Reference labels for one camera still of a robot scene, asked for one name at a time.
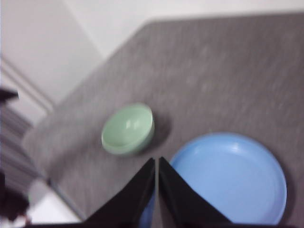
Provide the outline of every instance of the blue plate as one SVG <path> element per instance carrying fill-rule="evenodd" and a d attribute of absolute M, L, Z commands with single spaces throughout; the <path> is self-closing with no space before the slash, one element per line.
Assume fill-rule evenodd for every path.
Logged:
<path fill-rule="evenodd" d="M 234 223 L 276 225 L 283 215 L 287 189 L 282 168 L 250 138 L 233 133 L 199 137 L 178 151 L 171 166 Z"/>

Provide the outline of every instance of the green bowl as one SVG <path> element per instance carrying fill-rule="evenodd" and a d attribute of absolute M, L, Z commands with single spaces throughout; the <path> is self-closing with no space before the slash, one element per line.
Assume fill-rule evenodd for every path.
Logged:
<path fill-rule="evenodd" d="M 148 145 L 153 134 L 151 109 L 135 103 L 122 108 L 105 123 L 101 142 L 104 149 L 112 154 L 134 154 Z"/>

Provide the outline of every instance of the wall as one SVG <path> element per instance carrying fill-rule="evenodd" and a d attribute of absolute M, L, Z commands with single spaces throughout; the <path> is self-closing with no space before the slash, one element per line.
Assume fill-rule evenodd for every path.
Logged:
<path fill-rule="evenodd" d="M 155 18 L 303 11 L 303 0 L 64 0 L 108 58 L 143 23 Z"/>
<path fill-rule="evenodd" d="M 36 124 L 102 61 L 61 0 L 1 1 L 1 82 L 10 106 Z"/>

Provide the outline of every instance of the striped fabric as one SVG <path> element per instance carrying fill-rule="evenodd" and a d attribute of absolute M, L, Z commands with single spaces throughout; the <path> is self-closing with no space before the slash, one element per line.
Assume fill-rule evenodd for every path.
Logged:
<path fill-rule="evenodd" d="M 21 147 L 22 137 L 31 126 L 3 105 L 0 120 L 0 167 L 5 173 L 6 185 L 26 194 L 31 182 L 39 176 Z"/>

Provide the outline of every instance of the gray table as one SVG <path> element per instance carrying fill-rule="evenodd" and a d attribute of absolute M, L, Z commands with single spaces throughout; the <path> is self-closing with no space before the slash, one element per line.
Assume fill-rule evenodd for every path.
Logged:
<path fill-rule="evenodd" d="M 152 108 L 156 136 L 142 154 L 115 157 L 101 147 L 100 132 L 132 102 Z M 86 217 L 148 158 L 169 160 L 187 141 L 219 131 L 270 149 L 288 184 L 283 222 L 304 227 L 304 14 L 149 23 L 23 145 Z M 160 223 L 157 203 L 153 225 Z"/>

